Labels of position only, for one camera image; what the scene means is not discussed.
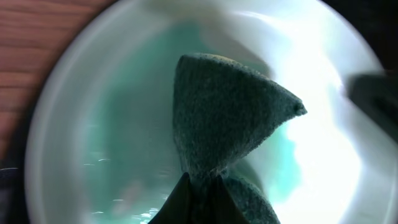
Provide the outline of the green plate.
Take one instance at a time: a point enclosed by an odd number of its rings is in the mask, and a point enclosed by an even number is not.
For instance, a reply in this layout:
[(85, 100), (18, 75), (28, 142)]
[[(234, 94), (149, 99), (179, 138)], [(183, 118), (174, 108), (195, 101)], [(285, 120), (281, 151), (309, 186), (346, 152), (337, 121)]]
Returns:
[(206, 52), (255, 68), (303, 100), (234, 165), (282, 223), (396, 223), (397, 144), (347, 97), (381, 70), (320, 1), (118, 1), (72, 42), (32, 119), (32, 223), (147, 223), (182, 171), (172, 137), (174, 70)]

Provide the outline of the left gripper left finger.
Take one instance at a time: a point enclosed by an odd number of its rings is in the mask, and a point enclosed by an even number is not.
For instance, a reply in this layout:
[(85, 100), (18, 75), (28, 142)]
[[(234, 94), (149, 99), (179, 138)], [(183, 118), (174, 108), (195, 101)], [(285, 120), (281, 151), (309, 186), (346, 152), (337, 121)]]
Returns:
[(181, 176), (172, 193), (149, 224), (188, 224), (190, 223), (191, 205), (190, 177), (186, 172)]

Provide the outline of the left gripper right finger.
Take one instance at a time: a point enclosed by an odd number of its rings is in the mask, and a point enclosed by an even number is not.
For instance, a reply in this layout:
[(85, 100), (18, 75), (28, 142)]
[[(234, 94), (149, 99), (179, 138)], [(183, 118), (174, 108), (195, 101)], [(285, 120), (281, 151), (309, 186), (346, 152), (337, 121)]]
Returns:
[(221, 177), (217, 177), (214, 183), (214, 219), (215, 224), (249, 223), (235, 205)]

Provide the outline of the yellow green sponge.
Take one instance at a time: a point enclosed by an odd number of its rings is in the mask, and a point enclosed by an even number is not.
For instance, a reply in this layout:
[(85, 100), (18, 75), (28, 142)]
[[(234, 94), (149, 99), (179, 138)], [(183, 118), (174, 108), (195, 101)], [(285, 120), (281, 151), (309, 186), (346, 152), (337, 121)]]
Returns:
[(252, 68), (218, 55), (181, 56), (173, 131), (182, 169), (190, 176), (192, 221), (214, 220), (214, 183), (221, 177), (249, 223), (278, 223), (261, 191), (229, 168), (281, 124), (306, 112), (300, 98)]

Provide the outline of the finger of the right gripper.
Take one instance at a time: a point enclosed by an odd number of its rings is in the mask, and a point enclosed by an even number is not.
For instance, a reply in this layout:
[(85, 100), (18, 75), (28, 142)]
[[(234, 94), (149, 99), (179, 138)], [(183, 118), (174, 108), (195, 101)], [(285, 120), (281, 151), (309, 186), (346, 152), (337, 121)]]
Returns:
[(351, 79), (348, 98), (397, 141), (397, 77), (358, 75)]

